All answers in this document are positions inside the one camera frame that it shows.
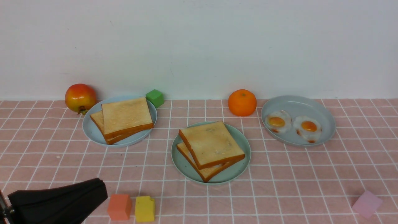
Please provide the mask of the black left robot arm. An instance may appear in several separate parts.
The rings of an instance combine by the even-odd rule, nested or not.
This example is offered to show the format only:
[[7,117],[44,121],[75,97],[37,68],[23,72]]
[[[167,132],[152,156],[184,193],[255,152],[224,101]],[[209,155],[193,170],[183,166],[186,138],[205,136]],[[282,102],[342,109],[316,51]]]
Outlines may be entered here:
[[106,199],[104,181],[93,178],[64,187],[17,190],[1,195],[2,224],[81,224]]

